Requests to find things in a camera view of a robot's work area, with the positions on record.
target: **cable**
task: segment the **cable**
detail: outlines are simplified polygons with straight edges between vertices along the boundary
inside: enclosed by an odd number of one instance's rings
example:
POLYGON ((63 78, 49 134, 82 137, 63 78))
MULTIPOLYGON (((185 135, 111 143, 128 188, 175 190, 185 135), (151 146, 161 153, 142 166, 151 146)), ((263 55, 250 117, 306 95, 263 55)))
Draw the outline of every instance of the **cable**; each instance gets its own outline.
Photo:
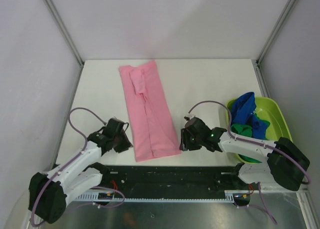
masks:
POLYGON ((120 195, 122 196, 122 201, 120 201, 120 202, 119 202, 118 204, 116 204, 116 205, 101 205, 101 204, 98 204, 98 203, 95 203, 95 202, 88 202, 88 203, 84 203, 84 204, 78 205, 78 206, 72 208, 71 210, 67 211, 66 213, 71 213, 71 212, 77 210, 78 208, 81 208, 81 207, 84 207, 84 206, 88 206, 88 205, 93 205, 93 206, 98 205, 98 206, 97 206, 98 209, 99 209, 99 208, 116 208, 116 207, 121 206, 121 205, 125 202, 125 200, 126 200, 125 195, 124 195, 121 191, 119 191, 119 190, 117 190, 117 189, 112 189, 112 188, 103 187, 103 186, 95 186, 95 187, 93 187, 92 189, 104 189, 104 190, 108 190, 108 191, 113 191, 114 194, 118 193, 118 194, 120 194, 120 195))
POLYGON ((249 187, 249 190, 252 191, 252 192, 250 192, 249 195, 252 195, 255 192, 255 189, 251 184, 248 184, 248 187, 249 187))
POLYGON ((117 186, 116 182, 114 180, 112 180, 111 183, 113 184, 113 189, 118 190, 118 186, 117 186))
POLYGON ((88 145, 88 139, 86 137, 86 135, 84 133, 82 133, 80 130, 78 130, 71 122, 71 113, 73 113, 74 111, 76 110, 85 110, 85 111, 88 111, 90 112, 91 114, 93 114, 100 122, 102 122, 104 125, 106 125, 107 123, 102 120, 97 114, 95 114, 92 110, 88 109, 88 108, 85 108, 85 107, 76 107, 76 108, 73 108, 69 114, 68 114, 68 117, 67 117, 67 121, 69 122, 70 126, 72 127, 72 129, 74 129, 77 133, 79 133, 81 136, 83 136, 84 138, 84 145, 83 145, 83 148, 82 150, 77 154, 75 155, 74 158, 72 158, 71 160, 69 160, 64 166, 62 166, 55 174, 53 174, 52 177, 49 178, 49 180, 44 184, 44 186, 42 187, 42 189, 40 190, 38 196, 36 197, 35 201, 34 201, 34 204, 33 204, 33 207, 32 207, 32 211, 31 211, 31 218, 30 218, 30 223, 31 225, 34 227, 34 228, 37 228, 39 226, 41 226, 43 223, 45 223, 45 221, 43 220, 42 222, 40 222, 39 224, 36 224, 35 223, 35 214, 36 214, 36 208, 39 204, 39 201, 40 201, 40 198, 42 197, 42 195, 44 194, 45 190, 47 189, 47 187, 49 186, 49 184, 53 181, 54 178, 56 178, 56 176, 58 176, 59 173, 61 173, 66 167, 68 167, 71 163, 73 163, 78 157, 81 156, 81 152, 83 152, 86 148, 87 148, 87 145, 88 145))
POLYGON ((275 152, 283 155, 284 157, 286 157, 289 161, 291 161, 297 168, 299 168, 300 171, 302 171, 302 173, 305 175, 305 177, 307 178, 307 182, 304 182, 303 184, 305 185, 309 185, 311 183, 311 178, 309 176, 309 174, 306 172, 306 170, 299 164, 297 163, 291 156, 289 156, 288 154, 284 153, 283 151, 279 150, 278 148, 275 148, 271 145, 265 145, 261 142, 258 142, 258 141, 254 141, 254 140, 250 140, 250 139, 245 139, 245 138, 242 138, 242 137, 235 137, 232 132, 231 132, 231 121, 232 121, 232 116, 231 116, 231 112, 229 110, 228 107, 226 107, 224 104, 222 104, 221 102, 218 102, 218 101, 215 101, 215 100, 204 100, 204 101, 200 101, 198 102, 197 104, 195 104, 190 110, 189 110, 189 114, 192 112, 193 109, 195 109, 195 107, 197 107, 198 105, 200 104, 203 104, 203 103, 216 103, 216 104, 219 104, 220 106, 224 107, 227 112, 228 112, 228 115, 229 115, 229 124, 228 124, 228 128, 227 128, 227 132, 229 134, 229 136, 233 139, 237 139, 241 142, 245 142, 245 143, 251 143, 251 144, 254 144, 254 145, 258 145, 258 146, 262 146, 262 147, 266 147, 266 148, 269 148, 271 150, 274 150, 275 152))
POLYGON ((265 202, 265 199, 264 197, 262 196, 262 192, 261 192, 261 185, 260 185, 260 182, 258 182, 258 190, 259 190, 259 195, 260 195, 260 198, 261 198, 261 201, 262 201, 262 204, 264 206, 264 208, 262 206, 259 206, 259 205, 236 205, 237 208, 257 208, 263 212, 265 212, 271 219, 271 221, 277 225, 278 222, 277 220, 274 218, 274 216, 271 214, 271 212, 269 211, 267 205, 266 205, 266 202, 265 202))
POLYGON ((104 128, 105 126, 101 127, 99 130, 96 131, 96 133, 100 133, 104 128))

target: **white wall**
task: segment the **white wall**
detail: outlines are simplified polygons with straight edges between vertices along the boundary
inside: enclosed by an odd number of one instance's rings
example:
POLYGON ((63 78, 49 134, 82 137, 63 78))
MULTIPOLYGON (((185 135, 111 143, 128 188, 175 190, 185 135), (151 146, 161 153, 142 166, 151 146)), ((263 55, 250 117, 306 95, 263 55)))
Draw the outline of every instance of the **white wall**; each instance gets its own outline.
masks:
POLYGON ((293 141, 310 159, 309 186, 320 215, 320 3, 299 0, 262 64, 293 141))
POLYGON ((288 0, 53 0, 88 59, 256 59, 288 0))
POLYGON ((53 159, 80 71, 42 0, 0 0, 0 228, 53 159))

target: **blue garment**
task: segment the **blue garment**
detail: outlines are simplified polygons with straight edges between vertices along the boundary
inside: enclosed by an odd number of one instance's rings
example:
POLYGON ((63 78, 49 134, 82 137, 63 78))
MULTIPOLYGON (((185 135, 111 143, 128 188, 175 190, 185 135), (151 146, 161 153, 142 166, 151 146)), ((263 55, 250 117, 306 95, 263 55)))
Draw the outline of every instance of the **blue garment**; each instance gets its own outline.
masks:
POLYGON ((247 121, 250 117, 252 117, 255 109, 256 109, 256 102, 255 102, 255 93, 254 92, 247 92, 240 96, 232 106, 232 121, 231 124, 240 124, 246 125, 247 121))
POLYGON ((252 137, 264 140, 269 125, 254 114, 256 108, 255 93, 247 92, 243 94, 232 106, 231 124, 249 125, 252 127, 252 137))

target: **pink cloth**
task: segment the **pink cloth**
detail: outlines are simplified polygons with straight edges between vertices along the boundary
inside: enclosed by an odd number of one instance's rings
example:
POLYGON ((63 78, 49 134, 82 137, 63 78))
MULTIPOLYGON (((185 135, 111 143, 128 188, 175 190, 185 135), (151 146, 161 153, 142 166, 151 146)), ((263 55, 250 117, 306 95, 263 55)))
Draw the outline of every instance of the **pink cloth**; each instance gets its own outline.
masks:
POLYGON ((157 64, 119 68, 133 133, 135 160, 178 155, 177 133, 167 106, 157 64))

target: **white table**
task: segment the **white table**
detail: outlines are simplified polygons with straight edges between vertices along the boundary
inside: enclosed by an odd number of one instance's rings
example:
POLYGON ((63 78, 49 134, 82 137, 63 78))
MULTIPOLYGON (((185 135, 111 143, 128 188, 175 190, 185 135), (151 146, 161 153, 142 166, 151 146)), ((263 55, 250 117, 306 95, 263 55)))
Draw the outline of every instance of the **white table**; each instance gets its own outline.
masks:
MULTIPOLYGON (((148 60, 87 60, 75 94, 72 108, 85 107, 103 120, 116 117, 129 121, 119 67, 138 66, 148 60)), ((159 59, 156 60, 165 98, 180 140, 184 115, 197 102, 215 100, 226 104, 246 92, 261 96, 252 61, 249 59, 159 59)), ((212 103, 198 106, 192 114, 200 117, 210 128, 226 127, 226 111, 212 103)), ((71 115, 73 124, 85 135, 98 130, 102 124, 87 111, 71 115)), ((133 143, 132 131, 126 131, 133 143)), ((84 144, 84 139, 68 124, 66 126, 57 164, 65 163, 84 144)), ((239 161, 234 154, 210 152, 205 148, 186 151, 181 155, 136 162, 134 149, 123 153, 107 152, 99 160, 105 165, 132 166, 234 166, 239 161)))

